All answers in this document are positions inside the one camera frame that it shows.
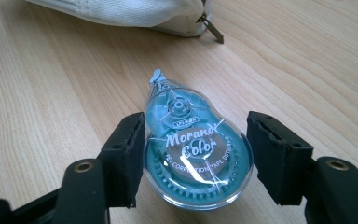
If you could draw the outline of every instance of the white fabric pouch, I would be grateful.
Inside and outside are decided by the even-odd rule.
[[[148,27],[179,36],[209,28],[210,0],[27,0],[97,23]]]

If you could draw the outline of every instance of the wooden table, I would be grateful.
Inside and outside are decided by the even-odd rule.
[[[270,114],[312,144],[313,158],[358,167],[358,0],[214,0],[211,33],[182,38],[83,21],[0,0],[0,198],[12,208],[61,185],[65,168],[95,158],[125,116],[142,111],[156,68],[203,92],[246,131]],[[114,223],[304,223],[256,178],[211,212],[169,205],[144,177],[135,209]]]

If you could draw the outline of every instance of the metal zipper tab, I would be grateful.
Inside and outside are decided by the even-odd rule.
[[[220,31],[217,30],[217,28],[210,22],[208,19],[206,19],[206,13],[204,12],[202,16],[197,20],[197,22],[202,22],[206,28],[216,37],[216,41],[220,44],[225,43],[225,37],[220,33]]]

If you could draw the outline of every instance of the correction tape dispenser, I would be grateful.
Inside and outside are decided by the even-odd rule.
[[[205,211],[239,197],[253,168],[251,147],[204,95],[158,69],[145,118],[145,173],[166,201]]]

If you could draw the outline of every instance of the teal correction tape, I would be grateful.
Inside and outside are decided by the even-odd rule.
[[[239,197],[253,169],[251,147],[204,95],[158,69],[145,118],[145,173],[166,201],[205,211]]]

